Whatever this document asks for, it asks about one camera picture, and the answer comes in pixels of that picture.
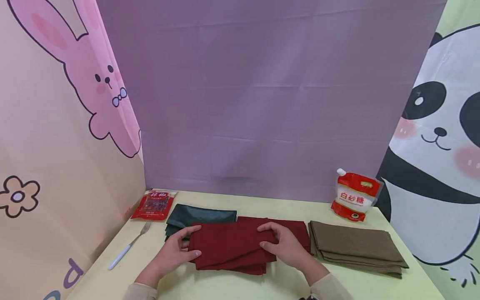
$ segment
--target dark green cloth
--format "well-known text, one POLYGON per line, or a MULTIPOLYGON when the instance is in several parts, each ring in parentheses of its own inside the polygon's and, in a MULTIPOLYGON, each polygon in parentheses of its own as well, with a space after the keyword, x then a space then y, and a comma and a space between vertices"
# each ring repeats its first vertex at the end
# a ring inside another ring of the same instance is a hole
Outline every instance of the dark green cloth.
POLYGON ((218 210, 177 204, 167 219, 167 239, 193 223, 232 223, 237 220, 236 210, 218 210))

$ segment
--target bow tie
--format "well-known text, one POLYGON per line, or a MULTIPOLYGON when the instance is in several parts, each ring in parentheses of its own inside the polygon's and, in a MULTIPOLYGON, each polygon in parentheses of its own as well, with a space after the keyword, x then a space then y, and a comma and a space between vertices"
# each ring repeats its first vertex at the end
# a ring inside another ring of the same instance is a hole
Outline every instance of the bow tie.
POLYGON ((120 88, 120 94, 116 97, 113 97, 112 99, 113 106, 117 108, 120 105, 120 100, 126 97, 127 97, 127 90, 124 87, 120 88))

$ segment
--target panda eye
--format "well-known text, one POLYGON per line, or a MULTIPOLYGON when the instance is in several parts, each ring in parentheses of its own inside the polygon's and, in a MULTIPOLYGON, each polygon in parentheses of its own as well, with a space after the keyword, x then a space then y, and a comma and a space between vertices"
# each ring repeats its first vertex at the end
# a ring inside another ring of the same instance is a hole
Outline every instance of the panda eye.
POLYGON ((445 102, 447 90, 437 81, 415 86, 408 97, 402 117, 407 120, 425 118, 436 112, 445 102))
POLYGON ((471 95, 460 110, 460 124, 467 137, 480 147, 480 92, 471 95))

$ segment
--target chili pepper package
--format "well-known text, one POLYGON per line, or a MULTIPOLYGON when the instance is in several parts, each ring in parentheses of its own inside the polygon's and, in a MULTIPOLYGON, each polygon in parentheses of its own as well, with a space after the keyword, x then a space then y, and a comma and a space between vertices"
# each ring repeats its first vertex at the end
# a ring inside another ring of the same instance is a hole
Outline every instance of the chili pepper package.
POLYGON ((142 218, 145 220, 162 221, 168 216, 173 204, 173 199, 178 191, 149 190, 140 200, 140 204, 133 212, 131 219, 142 218))
POLYGON ((383 183, 355 173, 338 169, 336 198, 332 210, 342 218, 363 222, 371 206, 377 202, 383 183))

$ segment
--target rabbit cheek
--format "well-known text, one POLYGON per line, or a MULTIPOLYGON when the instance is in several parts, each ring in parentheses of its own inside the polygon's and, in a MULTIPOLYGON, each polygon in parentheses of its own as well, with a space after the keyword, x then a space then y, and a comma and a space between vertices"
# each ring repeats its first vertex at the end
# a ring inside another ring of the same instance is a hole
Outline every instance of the rabbit cheek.
POLYGON ((107 90, 107 87, 104 84, 99 84, 96 87, 96 93, 97 94, 103 94, 107 90))
POLYGON ((115 72, 115 79, 117 79, 118 82, 121 81, 121 74, 120 74, 120 72, 115 72))

